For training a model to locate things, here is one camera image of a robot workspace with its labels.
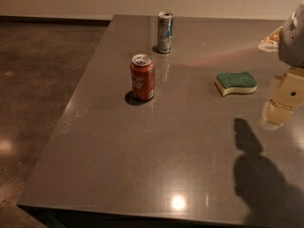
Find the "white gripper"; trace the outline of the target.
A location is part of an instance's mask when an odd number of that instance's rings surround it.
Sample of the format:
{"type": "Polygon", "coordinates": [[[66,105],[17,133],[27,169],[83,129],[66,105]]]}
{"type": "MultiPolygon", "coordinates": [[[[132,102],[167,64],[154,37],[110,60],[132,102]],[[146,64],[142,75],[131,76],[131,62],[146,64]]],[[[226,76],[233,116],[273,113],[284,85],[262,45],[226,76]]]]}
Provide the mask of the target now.
{"type": "Polygon", "coordinates": [[[275,76],[273,94],[263,107],[260,124],[267,130],[283,126],[304,103],[304,1],[283,24],[278,44],[279,60],[292,66],[275,76]]]}

